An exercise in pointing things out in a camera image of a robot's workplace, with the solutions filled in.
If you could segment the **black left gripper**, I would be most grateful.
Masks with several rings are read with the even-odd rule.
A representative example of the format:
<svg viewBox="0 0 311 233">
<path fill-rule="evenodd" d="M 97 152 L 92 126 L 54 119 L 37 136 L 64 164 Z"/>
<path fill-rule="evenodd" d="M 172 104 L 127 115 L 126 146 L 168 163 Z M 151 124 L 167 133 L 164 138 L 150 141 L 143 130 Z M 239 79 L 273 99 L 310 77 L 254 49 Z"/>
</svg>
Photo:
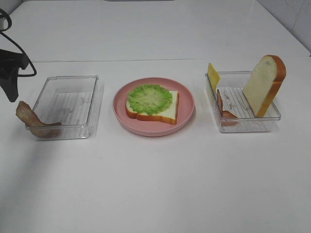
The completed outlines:
<svg viewBox="0 0 311 233">
<path fill-rule="evenodd" d="M 0 50 L 0 86 L 10 102 L 18 98 L 17 76 L 19 69 L 29 64 L 27 55 L 7 50 Z"/>
</svg>

